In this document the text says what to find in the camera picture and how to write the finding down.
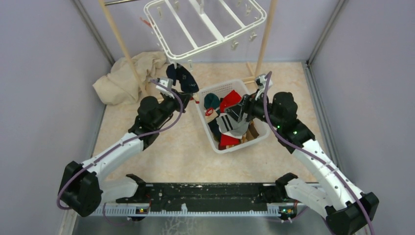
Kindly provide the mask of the dark navy sock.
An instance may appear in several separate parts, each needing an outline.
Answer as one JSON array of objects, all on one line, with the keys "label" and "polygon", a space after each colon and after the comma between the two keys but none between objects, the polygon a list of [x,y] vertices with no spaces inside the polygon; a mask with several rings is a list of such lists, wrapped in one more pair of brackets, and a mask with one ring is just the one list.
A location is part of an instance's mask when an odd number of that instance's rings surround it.
[{"label": "dark navy sock", "polygon": [[184,93],[195,94],[199,91],[199,86],[193,75],[181,64],[170,64],[166,69],[166,75],[173,80],[173,85],[179,82],[180,89]]}]

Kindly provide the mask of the white plastic sock hanger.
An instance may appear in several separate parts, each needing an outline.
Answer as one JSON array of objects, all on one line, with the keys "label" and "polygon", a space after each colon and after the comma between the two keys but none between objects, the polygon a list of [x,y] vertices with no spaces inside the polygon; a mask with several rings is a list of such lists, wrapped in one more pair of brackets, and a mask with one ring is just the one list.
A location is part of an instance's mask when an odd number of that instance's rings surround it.
[{"label": "white plastic sock hanger", "polygon": [[253,41],[266,10],[255,0],[152,0],[143,11],[169,63],[192,63],[202,53],[241,38]]}]

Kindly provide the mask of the white grey sock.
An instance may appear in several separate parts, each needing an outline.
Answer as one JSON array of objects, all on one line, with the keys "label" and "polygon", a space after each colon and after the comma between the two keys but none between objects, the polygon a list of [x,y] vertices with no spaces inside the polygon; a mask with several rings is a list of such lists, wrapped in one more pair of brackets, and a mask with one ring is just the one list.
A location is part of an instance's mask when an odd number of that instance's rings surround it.
[{"label": "white grey sock", "polygon": [[222,114],[215,120],[219,126],[220,133],[236,139],[242,139],[249,128],[247,121],[237,122],[227,114]]}]

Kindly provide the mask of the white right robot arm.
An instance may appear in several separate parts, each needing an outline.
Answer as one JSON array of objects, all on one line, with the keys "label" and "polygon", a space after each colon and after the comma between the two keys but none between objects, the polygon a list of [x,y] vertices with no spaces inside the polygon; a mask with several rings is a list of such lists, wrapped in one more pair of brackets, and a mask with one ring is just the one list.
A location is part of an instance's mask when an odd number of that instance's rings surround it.
[{"label": "white right robot arm", "polygon": [[298,105],[289,92],[269,100],[264,93],[246,94],[220,105],[225,129],[258,119],[269,125],[278,142],[313,174],[315,188],[288,173],[276,182],[276,197],[282,202],[298,200],[318,213],[336,235],[352,235],[364,227],[375,233],[372,221],[379,205],[377,196],[365,193],[349,180],[327,156],[313,132],[298,119]]}]

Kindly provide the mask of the red plain sock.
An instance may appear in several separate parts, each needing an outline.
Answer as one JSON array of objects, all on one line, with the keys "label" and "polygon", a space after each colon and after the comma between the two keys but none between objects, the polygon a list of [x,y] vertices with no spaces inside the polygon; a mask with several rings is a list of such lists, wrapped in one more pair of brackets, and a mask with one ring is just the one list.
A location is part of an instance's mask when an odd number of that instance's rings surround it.
[{"label": "red plain sock", "polygon": [[225,134],[221,134],[218,148],[222,150],[222,149],[226,149],[227,147],[232,147],[238,144],[240,144],[240,139],[237,139],[237,138],[225,135]]}]

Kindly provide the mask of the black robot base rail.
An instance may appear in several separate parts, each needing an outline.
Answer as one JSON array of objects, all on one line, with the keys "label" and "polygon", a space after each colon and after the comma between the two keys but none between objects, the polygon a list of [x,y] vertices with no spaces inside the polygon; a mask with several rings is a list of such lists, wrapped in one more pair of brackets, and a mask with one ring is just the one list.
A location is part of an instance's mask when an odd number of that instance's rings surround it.
[{"label": "black robot base rail", "polygon": [[306,211],[305,204],[283,197],[275,183],[153,183],[138,195],[99,206],[93,215],[133,220],[169,216],[260,216],[289,220]]}]

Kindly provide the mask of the white plastic laundry basket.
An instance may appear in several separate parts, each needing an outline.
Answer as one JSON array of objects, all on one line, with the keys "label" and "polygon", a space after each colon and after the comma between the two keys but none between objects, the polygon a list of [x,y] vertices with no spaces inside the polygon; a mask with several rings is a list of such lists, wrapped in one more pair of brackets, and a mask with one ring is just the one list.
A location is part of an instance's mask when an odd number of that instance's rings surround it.
[{"label": "white plastic laundry basket", "polygon": [[245,83],[234,79],[202,88],[197,93],[196,109],[210,145],[216,153],[233,152],[265,140],[269,127],[254,119],[237,124],[225,112],[249,94]]}]

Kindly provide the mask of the red snowflake sock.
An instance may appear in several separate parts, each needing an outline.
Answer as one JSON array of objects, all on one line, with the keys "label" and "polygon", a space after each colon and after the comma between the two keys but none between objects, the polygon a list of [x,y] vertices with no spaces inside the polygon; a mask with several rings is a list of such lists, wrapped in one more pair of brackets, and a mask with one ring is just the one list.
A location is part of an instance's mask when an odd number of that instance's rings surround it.
[{"label": "red snowflake sock", "polygon": [[223,113],[227,107],[230,107],[230,106],[233,106],[239,103],[241,99],[242,99],[242,96],[235,90],[232,90],[224,98],[221,99],[220,106],[219,106],[220,112]]}]

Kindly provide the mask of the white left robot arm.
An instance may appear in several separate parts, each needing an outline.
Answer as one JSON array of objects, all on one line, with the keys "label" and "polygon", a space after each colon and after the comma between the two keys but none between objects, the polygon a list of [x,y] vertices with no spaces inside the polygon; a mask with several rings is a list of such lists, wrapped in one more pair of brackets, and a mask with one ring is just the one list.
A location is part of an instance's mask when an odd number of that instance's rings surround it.
[{"label": "white left robot arm", "polygon": [[120,180],[108,181],[109,174],[131,157],[137,156],[152,145],[174,112],[182,115],[192,94],[174,90],[162,95],[159,102],[154,96],[143,98],[135,122],[120,140],[104,152],[82,162],[66,165],[57,195],[57,206],[74,210],[78,215],[91,215],[99,206],[118,199],[142,202],[147,195],[145,182],[134,174]]}]

